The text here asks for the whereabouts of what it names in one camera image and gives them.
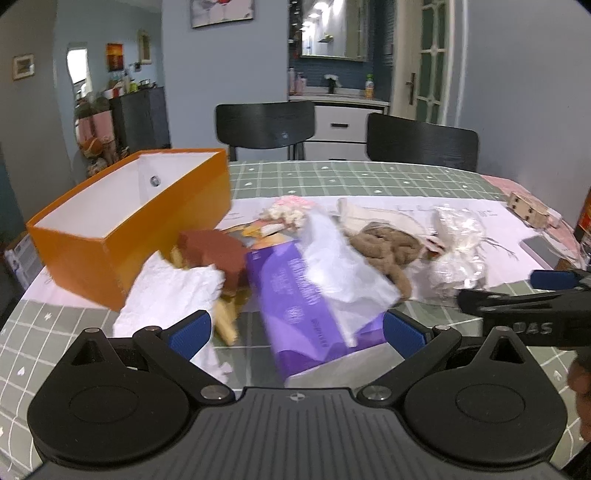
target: human hand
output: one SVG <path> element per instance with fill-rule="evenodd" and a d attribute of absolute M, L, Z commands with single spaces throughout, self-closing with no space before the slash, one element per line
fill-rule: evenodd
<path fill-rule="evenodd" d="M 577 394 L 577 414 L 581 418 L 581 437 L 591 441 L 591 373 L 578 360 L 569 368 L 569 387 Z"/>

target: green checkered tablecloth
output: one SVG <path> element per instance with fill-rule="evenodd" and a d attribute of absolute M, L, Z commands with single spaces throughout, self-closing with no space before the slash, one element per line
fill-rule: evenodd
<path fill-rule="evenodd" d="M 505 200 L 476 173 L 445 167 L 364 162 L 237 163 L 230 166 L 234 199 L 301 196 L 430 196 Z M 531 293 L 527 282 L 499 286 L 509 294 Z M 479 335 L 480 320 L 452 308 L 408 301 L 400 310 L 431 327 L 453 325 L 464 335 Z M 78 334 L 101 327 L 109 336 L 117 318 L 108 310 L 77 309 L 22 300 L 0 331 L 0 478 L 22 479 L 40 462 L 27 427 L 27 407 L 47 375 Z M 259 313 L 238 319 L 240 338 L 233 347 L 215 339 L 222 362 L 233 366 L 229 386 L 281 386 Z M 562 467 L 581 450 L 574 394 L 566 386 L 574 353 L 530 348 L 560 392 L 569 412 L 568 427 L 553 456 Z"/>

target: blue gripper pad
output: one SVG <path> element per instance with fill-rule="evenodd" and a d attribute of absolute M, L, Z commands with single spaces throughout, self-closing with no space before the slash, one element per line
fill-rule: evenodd
<path fill-rule="evenodd" d="M 530 275 L 530 284 L 538 290 L 570 290 L 579 285 L 579 277 L 568 271 L 534 270 Z"/>
<path fill-rule="evenodd" d="M 388 311 L 384 314 L 384 338 L 404 359 L 417 353 L 433 338 L 430 329 L 407 315 Z"/>
<path fill-rule="evenodd" d="M 170 333 L 168 346 L 183 358 L 191 360 L 209 341 L 212 334 L 212 319 L 206 311 L 199 310 L 179 324 L 180 328 Z"/>

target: brown plush toy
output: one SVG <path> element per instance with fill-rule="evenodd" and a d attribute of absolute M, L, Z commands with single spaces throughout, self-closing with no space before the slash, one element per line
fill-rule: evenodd
<path fill-rule="evenodd" d="M 402 267 L 419 257 L 423 246 L 418 239 L 387 226 L 369 226 L 349 237 L 349 242 L 398 287 L 401 301 L 411 297 L 413 288 Z"/>

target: brown foam block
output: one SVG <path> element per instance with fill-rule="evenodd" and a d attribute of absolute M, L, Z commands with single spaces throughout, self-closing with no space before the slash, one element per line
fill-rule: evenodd
<path fill-rule="evenodd" d="M 190 268 L 215 264 L 224 272 L 225 294 L 235 294 L 239 288 L 248 286 L 245 258 L 248 248 L 240 240 L 220 230 L 188 230 L 180 233 L 177 245 Z"/>

